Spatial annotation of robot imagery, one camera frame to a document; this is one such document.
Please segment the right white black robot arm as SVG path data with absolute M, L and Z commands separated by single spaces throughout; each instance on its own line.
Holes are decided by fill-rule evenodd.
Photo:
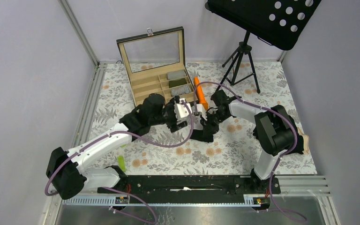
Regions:
M 272 108 L 246 103 L 240 97 L 229 97 L 223 90 L 215 92 L 211 100 L 216 105 L 213 112 L 201 116 L 202 137 L 212 139 L 219 130 L 219 124 L 230 117 L 238 117 L 255 124 L 252 132 L 262 148 L 257 164 L 243 184 L 236 191 L 245 189 L 250 193 L 264 193 L 270 190 L 274 171 L 280 157 L 297 145 L 298 134 L 285 108 Z

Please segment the grey striped underwear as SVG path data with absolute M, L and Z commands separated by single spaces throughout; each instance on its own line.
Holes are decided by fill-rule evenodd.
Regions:
M 189 86 L 184 85 L 184 86 L 180 86 L 178 88 L 171 89 L 171 96 L 172 97 L 181 96 L 181 95 L 185 95 L 185 94 L 188 94 L 191 92 L 192 92 L 192 89 Z

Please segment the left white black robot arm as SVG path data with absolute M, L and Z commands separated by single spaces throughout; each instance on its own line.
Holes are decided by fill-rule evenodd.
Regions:
M 186 99 L 175 96 L 166 103 L 162 95 L 150 94 L 142 104 L 98 137 L 69 150 L 54 149 L 46 170 L 45 195 L 59 195 L 66 200 L 83 189 L 107 187 L 116 193 L 124 191 L 127 181 L 113 167 L 93 169 L 90 166 L 111 150 L 134 140 L 165 147 L 143 135 L 149 133 L 152 126 L 163 124 L 171 132 L 178 131 L 188 125 L 187 118 L 192 118 L 192 106 Z

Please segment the black underwear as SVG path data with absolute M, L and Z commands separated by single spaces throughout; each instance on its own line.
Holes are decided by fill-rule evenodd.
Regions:
M 212 143 L 216 132 L 217 127 L 215 125 L 204 123 L 202 124 L 202 129 L 193 129 L 190 139 L 204 143 Z

